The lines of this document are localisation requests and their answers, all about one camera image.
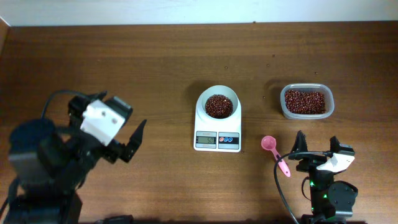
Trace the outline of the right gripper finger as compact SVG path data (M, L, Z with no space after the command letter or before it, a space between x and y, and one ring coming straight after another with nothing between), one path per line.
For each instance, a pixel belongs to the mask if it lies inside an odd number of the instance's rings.
M289 160L302 160L305 157L305 152L308 152L307 142L305 135L302 131L298 131L294 145L291 150L291 155L288 156Z
M332 153L339 153L341 151L340 142L336 136L330 138L330 151Z

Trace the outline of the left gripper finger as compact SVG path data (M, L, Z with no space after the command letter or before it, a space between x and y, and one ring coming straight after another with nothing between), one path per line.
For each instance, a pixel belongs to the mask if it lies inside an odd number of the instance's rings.
M105 90L105 91L101 91L99 93L94 93L94 94L88 95L88 98L90 99L90 101L95 101L95 100L102 101L107 94L108 94L108 92Z
M128 163L141 146L146 122L147 120L144 119L140 123L140 125L129 138L129 142L123 146L123 153L120 155L120 159L124 162Z

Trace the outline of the pink measuring scoop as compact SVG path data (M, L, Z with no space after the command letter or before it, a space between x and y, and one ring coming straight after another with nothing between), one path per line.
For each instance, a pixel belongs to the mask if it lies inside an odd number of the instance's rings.
M283 159L279 161L281 155L278 153L276 145L276 139L272 136L264 136L261 140L261 147L263 150L270 151L273 154L279 169L284 173L285 176L290 177L291 173L287 163Z

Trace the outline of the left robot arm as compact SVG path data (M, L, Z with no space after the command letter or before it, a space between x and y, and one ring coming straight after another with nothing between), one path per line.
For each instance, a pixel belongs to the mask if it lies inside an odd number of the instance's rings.
M56 126L45 114L52 99L71 94L69 124ZM53 92L40 118L16 127L9 137L8 159L16 172L1 208L5 223L78 223L83 202L77 194L100 159L129 162L142 144L143 120L127 144L115 136L133 108L107 92L87 95L74 90Z

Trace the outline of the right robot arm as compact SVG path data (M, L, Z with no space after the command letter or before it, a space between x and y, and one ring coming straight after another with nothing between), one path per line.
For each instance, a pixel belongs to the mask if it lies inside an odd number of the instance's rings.
M308 174L312 213L302 215L300 223L345 223L353 216L353 205L358 196L354 185L335 180L354 161L354 149L330 138L330 149L319 154L310 152L305 135L299 131L291 150L290 160L298 161L296 170Z

